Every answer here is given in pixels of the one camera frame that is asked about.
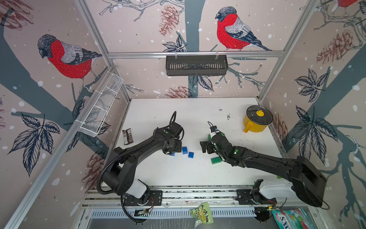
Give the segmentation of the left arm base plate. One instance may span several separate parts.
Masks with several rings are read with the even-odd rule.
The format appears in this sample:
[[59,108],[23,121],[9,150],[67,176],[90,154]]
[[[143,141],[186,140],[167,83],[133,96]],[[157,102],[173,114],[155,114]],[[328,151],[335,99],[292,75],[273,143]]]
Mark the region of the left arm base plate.
[[161,206],[163,199],[163,192],[161,190],[147,190],[140,198],[132,195],[124,195],[122,203],[124,206]]

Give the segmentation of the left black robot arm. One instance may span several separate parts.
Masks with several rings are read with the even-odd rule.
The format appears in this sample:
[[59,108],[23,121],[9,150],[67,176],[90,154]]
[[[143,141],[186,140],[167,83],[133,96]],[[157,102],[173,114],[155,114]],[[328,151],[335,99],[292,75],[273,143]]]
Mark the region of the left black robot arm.
[[102,169],[96,182],[99,194],[115,193],[119,196],[129,195],[145,203],[149,198],[150,188],[142,181],[135,179],[137,166],[156,151],[162,150],[166,155],[182,151],[184,129],[172,122],[157,128],[147,140],[126,149],[115,148]]

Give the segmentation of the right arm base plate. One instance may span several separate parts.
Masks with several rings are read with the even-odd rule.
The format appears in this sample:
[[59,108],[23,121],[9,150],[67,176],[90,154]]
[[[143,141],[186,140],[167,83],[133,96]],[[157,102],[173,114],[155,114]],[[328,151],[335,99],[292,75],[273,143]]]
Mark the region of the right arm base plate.
[[252,191],[251,189],[236,190],[239,205],[276,205],[276,198],[267,199],[259,191]]

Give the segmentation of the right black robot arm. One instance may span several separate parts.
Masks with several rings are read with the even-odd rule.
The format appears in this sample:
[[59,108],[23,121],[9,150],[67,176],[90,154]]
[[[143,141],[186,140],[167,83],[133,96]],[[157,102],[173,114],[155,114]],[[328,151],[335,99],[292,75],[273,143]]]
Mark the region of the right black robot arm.
[[240,146],[233,146],[226,136],[217,131],[209,140],[201,141],[203,153],[216,153],[233,167],[258,169],[277,175],[292,183],[292,190],[304,203],[322,207],[327,180],[325,176],[305,157],[280,158],[256,153]]

